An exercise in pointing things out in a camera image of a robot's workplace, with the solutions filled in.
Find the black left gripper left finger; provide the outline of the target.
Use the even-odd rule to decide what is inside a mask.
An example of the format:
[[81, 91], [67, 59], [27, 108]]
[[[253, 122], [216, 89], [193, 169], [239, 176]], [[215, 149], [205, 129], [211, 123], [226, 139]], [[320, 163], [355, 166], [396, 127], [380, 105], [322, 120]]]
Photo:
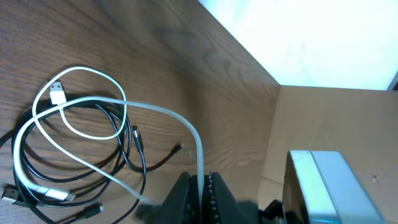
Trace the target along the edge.
[[161, 205], [139, 205], [136, 218], [145, 224], [199, 223], [197, 176], [183, 172]]

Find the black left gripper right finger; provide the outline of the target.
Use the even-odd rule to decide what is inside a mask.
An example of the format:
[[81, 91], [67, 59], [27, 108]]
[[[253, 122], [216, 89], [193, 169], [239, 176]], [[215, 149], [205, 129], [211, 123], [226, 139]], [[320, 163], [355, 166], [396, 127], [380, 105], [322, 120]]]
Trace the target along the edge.
[[234, 198], [221, 175], [212, 172], [205, 177], [203, 190], [205, 224], [258, 224], [258, 205]]

